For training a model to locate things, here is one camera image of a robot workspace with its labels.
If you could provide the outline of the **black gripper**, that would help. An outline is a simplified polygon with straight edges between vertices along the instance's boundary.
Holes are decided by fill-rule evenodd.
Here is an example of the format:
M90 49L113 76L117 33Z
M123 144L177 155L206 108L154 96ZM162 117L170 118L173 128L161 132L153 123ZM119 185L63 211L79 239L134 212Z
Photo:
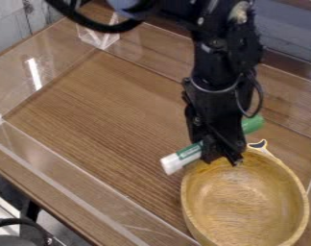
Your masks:
M202 141L202 160L226 158L233 166L247 149L242 120L249 114L257 89L254 75L241 75L229 85L213 86L197 76L183 80L183 99L190 141Z

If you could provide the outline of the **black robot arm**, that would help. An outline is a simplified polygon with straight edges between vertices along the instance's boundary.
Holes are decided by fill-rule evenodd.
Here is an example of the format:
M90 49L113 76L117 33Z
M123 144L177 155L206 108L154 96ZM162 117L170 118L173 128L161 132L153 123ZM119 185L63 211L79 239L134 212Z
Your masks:
M259 114L263 97L258 65L263 46L255 0L106 0L125 17L106 24L78 11L77 0L46 0L71 21L99 33L131 31L150 16L178 22L194 45L193 70L183 80L190 140L202 145L202 160L237 165L247 150L242 120Z

